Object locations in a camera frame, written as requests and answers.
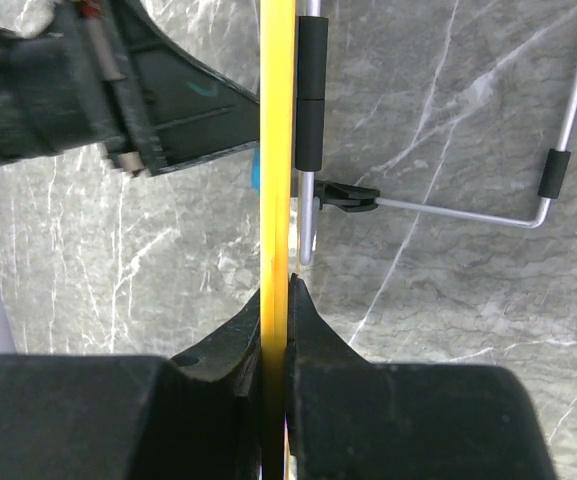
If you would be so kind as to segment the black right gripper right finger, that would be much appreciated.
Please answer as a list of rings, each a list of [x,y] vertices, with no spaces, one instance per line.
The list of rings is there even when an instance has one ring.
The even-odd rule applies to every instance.
[[[530,396],[495,365],[373,363],[289,283],[288,429],[301,479],[553,479]]]

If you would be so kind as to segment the blue whiteboard eraser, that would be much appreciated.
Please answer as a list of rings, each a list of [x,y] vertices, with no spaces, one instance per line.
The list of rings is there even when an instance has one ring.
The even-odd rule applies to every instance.
[[[251,187],[256,193],[260,192],[260,179],[261,179],[260,166],[261,166],[260,149],[255,148],[250,169],[250,183]]]

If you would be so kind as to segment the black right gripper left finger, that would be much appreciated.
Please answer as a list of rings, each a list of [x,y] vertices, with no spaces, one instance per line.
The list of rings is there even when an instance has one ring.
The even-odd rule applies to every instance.
[[[255,479],[253,296],[172,358],[0,354],[0,479]]]

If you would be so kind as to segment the yellow framed whiteboard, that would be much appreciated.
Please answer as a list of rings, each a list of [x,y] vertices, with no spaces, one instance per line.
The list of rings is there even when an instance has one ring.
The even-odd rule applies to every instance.
[[[260,3],[262,477],[282,479],[296,3]]]

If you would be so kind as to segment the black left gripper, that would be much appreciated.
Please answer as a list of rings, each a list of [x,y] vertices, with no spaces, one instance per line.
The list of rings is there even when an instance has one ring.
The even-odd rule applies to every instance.
[[[0,29],[0,167],[95,143],[117,153],[130,142],[158,176],[257,146],[257,97],[183,50],[140,2],[103,2],[102,25],[128,135],[83,19],[60,2],[34,37]]]

